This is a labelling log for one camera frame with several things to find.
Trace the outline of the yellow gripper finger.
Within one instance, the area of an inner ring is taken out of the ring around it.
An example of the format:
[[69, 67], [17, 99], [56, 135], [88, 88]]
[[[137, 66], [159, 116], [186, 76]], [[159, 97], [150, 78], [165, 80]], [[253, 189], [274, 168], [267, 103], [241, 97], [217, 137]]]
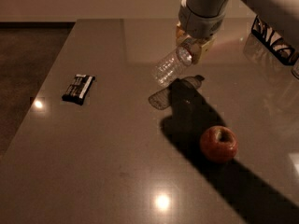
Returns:
[[177, 24], [176, 27], [176, 45], [189, 45], [190, 44], [190, 36], [183, 30], [180, 23]]
[[192, 44], [192, 63], [198, 64], [212, 48], [215, 37], [205, 39], [195, 39]]

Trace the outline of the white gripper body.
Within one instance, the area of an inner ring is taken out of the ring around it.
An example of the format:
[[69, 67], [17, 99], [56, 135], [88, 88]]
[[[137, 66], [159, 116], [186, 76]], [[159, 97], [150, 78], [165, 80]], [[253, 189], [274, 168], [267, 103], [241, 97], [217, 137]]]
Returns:
[[187, 5], [187, 0], [182, 0], [178, 13], [181, 29], [189, 36], [197, 39], [210, 39], [216, 34], [223, 22], [225, 13], [213, 17], [196, 15]]

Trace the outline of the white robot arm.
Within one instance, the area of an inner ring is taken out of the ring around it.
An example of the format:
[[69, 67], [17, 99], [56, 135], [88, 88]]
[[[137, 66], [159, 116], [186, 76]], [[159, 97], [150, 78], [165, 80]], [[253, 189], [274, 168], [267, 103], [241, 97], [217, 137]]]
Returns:
[[[193, 38], [218, 32], [229, 0], [182, 0], [180, 28]], [[293, 65], [299, 50], [299, 0], [241, 0], [256, 14], [253, 33], [285, 65]]]

